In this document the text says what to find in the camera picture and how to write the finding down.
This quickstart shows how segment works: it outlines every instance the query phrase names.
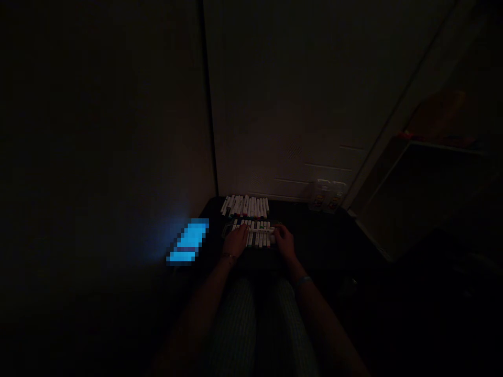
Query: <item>light green pants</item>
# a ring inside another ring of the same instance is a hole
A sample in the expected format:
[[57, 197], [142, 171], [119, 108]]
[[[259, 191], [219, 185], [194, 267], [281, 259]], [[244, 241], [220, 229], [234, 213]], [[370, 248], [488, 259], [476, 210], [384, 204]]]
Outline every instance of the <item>light green pants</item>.
[[201, 360], [201, 375], [319, 375], [291, 285], [273, 279], [261, 298], [261, 305], [255, 305], [248, 279], [228, 288]]

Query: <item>bracelet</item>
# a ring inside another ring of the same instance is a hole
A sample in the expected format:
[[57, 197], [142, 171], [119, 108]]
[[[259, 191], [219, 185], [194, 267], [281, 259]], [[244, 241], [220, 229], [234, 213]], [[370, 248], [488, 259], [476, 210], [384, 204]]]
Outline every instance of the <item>bracelet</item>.
[[230, 265], [234, 265], [236, 263], [236, 261], [237, 261], [236, 256], [234, 256], [232, 254], [229, 254], [229, 253], [222, 253], [222, 255], [220, 256], [220, 259], [222, 259], [222, 258], [230, 258], [231, 261], [234, 258], [234, 262], [230, 262]]
[[299, 287], [306, 281], [313, 281], [313, 280], [309, 276], [304, 276], [303, 278], [298, 279], [297, 283], [295, 283], [295, 291], [297, 291], [297, 289], [299, 289]]

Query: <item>forearm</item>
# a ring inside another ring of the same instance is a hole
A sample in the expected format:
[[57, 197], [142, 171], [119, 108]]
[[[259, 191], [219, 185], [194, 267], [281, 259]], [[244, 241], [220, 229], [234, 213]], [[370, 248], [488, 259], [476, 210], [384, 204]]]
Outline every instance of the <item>forearm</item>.
[[[296, 258], [288, 260], [287, 266], [292, 284], [307, 275]], [[343, 375], [369, 375], [341, 323], [312, 281], [297, 288], [297, 303], [324, 365]]]
[[192, 296], [158, 354], [152, 375], [188, 374], [213, 324], [231, 268], [231, 260], [221, 259]]

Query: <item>marker set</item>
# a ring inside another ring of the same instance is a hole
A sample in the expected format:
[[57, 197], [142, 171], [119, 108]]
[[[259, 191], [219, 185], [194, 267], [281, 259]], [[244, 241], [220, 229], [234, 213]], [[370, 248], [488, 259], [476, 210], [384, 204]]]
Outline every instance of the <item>marker set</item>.
[[[272, 221], [273, 224], [279, 224], [277, 221]], [[276, 245], [276, 238], [272, 235], [274, 228], [271, 227], [271, 221], [253, 221], [248, 219], [234, 219], [232, 223], [227, 224], [222, 233], [225, 237], [229, 232], [239, 228], [241, 224], [246, 224], [250, 227], [248, 232], [247, 247], [251, 248], [271, 248]]]
[[222, 232], [222, 237], [241, 224], [248, 225], [248, 244], [249, 248], [274, 248], [276, 239], [272, 235], [274, 227], [271, 224], [280, 224], [279, 221], [267, 219], [269, 216], [269, 200], [267, 198], [248, 197], [248, 195], [232, 195], [225, 198], [220, 213], [231, 220], [226, 224]]
[[267, 219], [269, 216], [269, 200], [267, 198], [244, 197], [232, 195], [225, 198], [220, 213], [228, 218], [246, 217]]

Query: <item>white door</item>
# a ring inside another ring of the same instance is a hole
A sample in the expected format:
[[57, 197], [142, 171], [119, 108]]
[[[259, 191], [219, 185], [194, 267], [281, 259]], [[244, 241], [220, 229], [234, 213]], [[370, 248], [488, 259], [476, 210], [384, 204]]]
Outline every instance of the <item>white door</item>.
[[349, 187], [453, 4], [204, 2], [220, 194]]

